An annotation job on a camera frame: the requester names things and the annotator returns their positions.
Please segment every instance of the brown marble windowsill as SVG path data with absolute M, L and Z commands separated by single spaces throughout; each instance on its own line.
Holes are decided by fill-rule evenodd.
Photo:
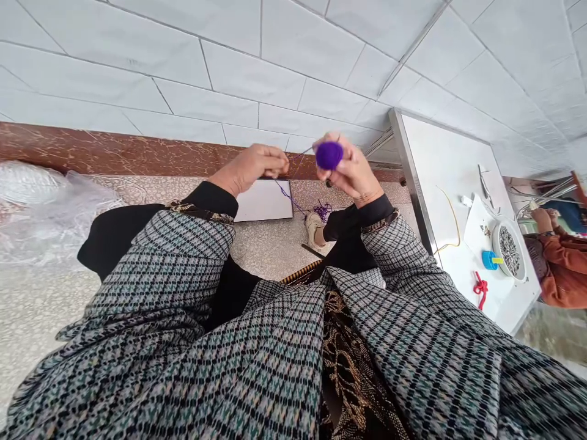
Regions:
M 0 122 L 0 161 L 22 160 L 61 172 L 205 177 L 240 150 L 229 145 Z M 291 160 L 296 157 L 288 155 Z M 377 170 L 375 175 L 381 182 L 399 182 L 403 172 Z M 284 177 L 316 179 L 314 157 L 296 158 Z

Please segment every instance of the bowl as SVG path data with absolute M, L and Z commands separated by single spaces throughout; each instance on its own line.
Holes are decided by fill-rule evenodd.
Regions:
M 507 235 L 504 235 L 503 237 L 501 236 L 502 228 L 505 228 L 504 234 L 505 234 L 505 231 L 507 231 L 507 233 L 511 237 L 509 247 L 510 247 L 510 249 L 514 250 L 514 252 L 508 252 L 508 250 L 506 249 L 507 248 L 506 241 L 508 240 L 508 236 Z M 491 240 L 492 240 L 493 251 L 495 252 L 495 255 L 503 258 L 503 260 L 504 260 L 503 263 L 500 263 L 501 270 L 506 275 L 511 276 L 511 277 L 517 279 L 518 281 L 525 281 L 526 280 L 526 263 L 524 261 L 524 254 L 522 252 L 523 248 L 522 248 L 522 242 L 520 239 L 520 229 L 518 228 L 518 225 L 514 221 L 512 221 L 508 218 L 505 218 L 505 217 L 498 218 L 498 224 L 497 224 L 497 226 L 495 226 L 495 228 L 493 228 L 493 232 L 491 234 Z M 512 261 L 509 258 L 510 253 L 513 253 L 514 255 L 515 255 L 515 253 L 517 253 L 519 267 L 518 267 L 518 270 L 515 272 L 514 272 L 514 268 L 510 267 L 510 266 L 512 266 Z

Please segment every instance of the hand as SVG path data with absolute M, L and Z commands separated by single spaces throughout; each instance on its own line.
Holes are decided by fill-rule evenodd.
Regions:
M 543 208 L 538 208 L 530 213 L 532 218 L 536 221 L 538 225 L 538 232 L 548 232 L 552 231 L 552 223 L 550 221 L 550 215 L 548 212 Z
M 245 192 L 261 176 L 277 178 L 289 170 L 286 154 L 277 147 L 253 144 L 223 166 L 208 182 L 234 197 Z
M 326 141 L 338 142 L 342 145 L 342 161 L 335 170 L 318 167 L 317 176 L 320 180 L 330 179 L 332 184 L 353 198 L 357 208 L 377 200 L 384 192 L 377 178 L 371 171 L 363 152 L 338 133 L 327 133 L 313 145 L 314 151 Z
M 558 226 L 558 218 L 560 217 L 560 213 L 552 208 L 546 210 L 548 215 L 550 216 L 550 223 L 552 224 L 553 229 Z

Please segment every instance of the yellow cord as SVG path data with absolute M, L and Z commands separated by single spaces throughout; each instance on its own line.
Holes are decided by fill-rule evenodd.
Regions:
M 437 187 L 437 188 L 438 188 L 440 191 L 442 191 L 442 193 L 443 193 L 443 194 L 445 195 L 445 197 L 446 197 L 446 200 L 448 200 L 448 203 L 449 203 L 449 204 L 450 204 L 450 206 L 451 206 L 452 217 L 454 218 L 454 223 L 455 223 L 455 225 L 457 226 L 457 234 L 458 234 L 458 237 L 459 237 L 459 242 L 458 242 L 457 244 L 452 244 L 452 243 L 445 244 L 445 245 L 444 245 L 443 247 L 441 247 L 439 250 L 437 250 L 436 252 L 434 252 L 434 253 L 433 253 L 433 255 L 436 255 L 437 253 L 439 253 L 440 251 L 443 251 L 443 250 L 445 250 L 446 248 L 449 248 L 449 247 L 457 248 L 457 247 L 459 247 L 459 246 L 460 246 L 460 229 L 459 229 L 459 222 L 457 221 L 457 215 L 454 213 L 454 207 L 452 206 L 451 199 L 448 197 L 448 194 L 445 192 L 445 190 L 444 190 L 444 189 L 442 189 L 442 188 L 441 188 L 441 187 L 439 187 L 438 185 L 437 185 L 436 187 Z

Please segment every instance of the plaid coat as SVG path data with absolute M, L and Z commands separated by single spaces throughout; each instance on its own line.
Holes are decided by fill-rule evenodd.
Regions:
M 416 437 L 587 438 L 587 383 L 463 299 L 399 217 L 380 270 L 256 286 L 204 334 L 232 227 L 155 215 L 67 341 L 29 374 L 9 437 L 315 438 L 325 293 L 338 288 Z

